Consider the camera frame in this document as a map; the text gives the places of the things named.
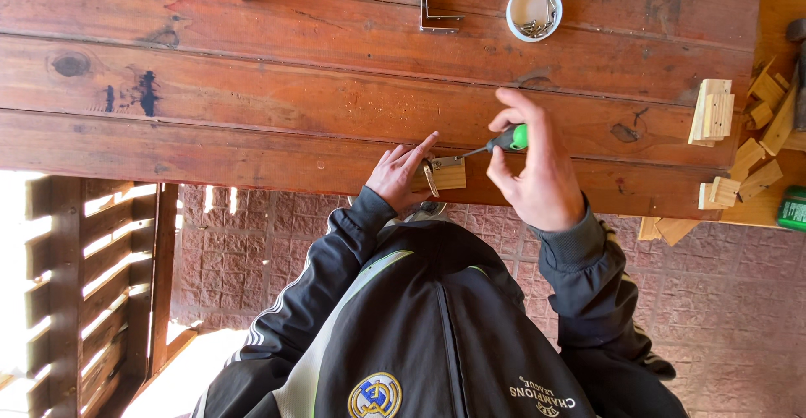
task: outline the plastic container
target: plastic container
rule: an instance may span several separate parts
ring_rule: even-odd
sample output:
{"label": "plastic container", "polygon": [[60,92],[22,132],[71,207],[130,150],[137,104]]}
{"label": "plastic container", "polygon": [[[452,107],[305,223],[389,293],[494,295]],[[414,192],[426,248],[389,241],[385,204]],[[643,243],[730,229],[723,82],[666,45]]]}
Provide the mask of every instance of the plastic container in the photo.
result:
{"label": "plastic container", "polygon": [[775,222],[780,227],[806,233],[806,187],[793,185],[783,192]]}
{"label": "plastic container", "polygon": [[554,0],[554,2],[557,4],[557,22],[549,28],[545,37],[533,39],[521,34],[515,24],[523,24],[532,20],[537,20],[540,23],[547,20],[545,15],[546,0],[509,0],[506,6],[506,22],[509,25],[509,30],[523,42],[539,42],[548,38],[552,32],[557,30],[560,21],[563,19],[563,2],[560,0]]}

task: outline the person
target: person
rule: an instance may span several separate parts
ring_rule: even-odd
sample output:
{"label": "person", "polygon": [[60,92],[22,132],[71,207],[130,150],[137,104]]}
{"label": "person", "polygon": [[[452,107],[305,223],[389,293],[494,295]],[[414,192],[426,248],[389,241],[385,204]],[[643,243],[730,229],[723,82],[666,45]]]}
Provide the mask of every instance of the person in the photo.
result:
{"label": "person", "polygon": [[385,227],[430,196],[409,184],[434,132],[386,151],[351,208],[330,214],[194,417],[687,416],[660,382],[674,368],[633,323],[639,290],[616,235],[591,213],[550,117],[517,91],[497,97],[508,107],[490,130],[525,123],[529,149],[513,176],[496,147],[487,174],[542,241],[562,351],[477,236],[444,219]]}

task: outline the paved floor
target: paved floor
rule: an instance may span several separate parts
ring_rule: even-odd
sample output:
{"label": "paved floor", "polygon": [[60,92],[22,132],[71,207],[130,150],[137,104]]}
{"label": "paved floor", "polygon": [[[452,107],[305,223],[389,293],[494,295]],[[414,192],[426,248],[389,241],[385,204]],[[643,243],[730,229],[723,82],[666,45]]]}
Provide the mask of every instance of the paved floor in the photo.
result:
{"label": "paved floor", "polygon": [[[237,190],[233,204],[230,194],[181,187],[172,307],[180,323],[246,327],[301,272],[330,211],[348,206],[344,197],[256,190]],[[452,204],[449,215],[498,251],[528,316],[555,342],[540,241],[508,207]],[[637,241],[638,218],[600,217],[618,231],[641,289],[635,320],[674,361],[669,386],[692,416],[806,418],[806,234],[702,223],[669,247]]]}

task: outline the hand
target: hand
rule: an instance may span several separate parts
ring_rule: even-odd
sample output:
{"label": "hand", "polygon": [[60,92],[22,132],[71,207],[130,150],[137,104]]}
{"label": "hand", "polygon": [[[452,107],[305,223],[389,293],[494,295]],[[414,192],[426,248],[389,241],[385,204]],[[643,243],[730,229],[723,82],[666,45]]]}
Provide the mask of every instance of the hand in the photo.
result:
{"label": "hand", "polygon": [[526,123],[529,150],[526,167],[513,177],[504,150],[496,146],[487,176],[527,224],[550,232],[574,227],[585,216],[585,204],[568,151],[546,110],[513,89],[501,87],[496,97],[510,107],[492,120],[490,130],[503,132],[510,124]]}
{"label": "hand", "polygon": [[431,196],[431,190],[412,193],[411,179],[423,158],[434,157],[430,150],[438,136],[439,132],[430,134],[422,144],[411,150],[403,145],[398,145],[395,150],[387,150],[369,176],[367,186],[398,214],[411,204],[425,201]]}

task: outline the real madrid crest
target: real madrid crest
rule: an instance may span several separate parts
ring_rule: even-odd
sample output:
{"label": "real madrid crest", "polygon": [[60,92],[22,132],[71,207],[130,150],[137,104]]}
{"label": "real madrid crest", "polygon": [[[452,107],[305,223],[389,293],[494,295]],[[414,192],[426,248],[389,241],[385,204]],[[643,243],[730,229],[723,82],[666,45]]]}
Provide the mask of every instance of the real madrid crest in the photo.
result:
{"label": "real madrid crest", "polygon": [[376,372],[353,388],[348,399],[352,418],[392,418],[400,410],[403,391],[395,376]]}

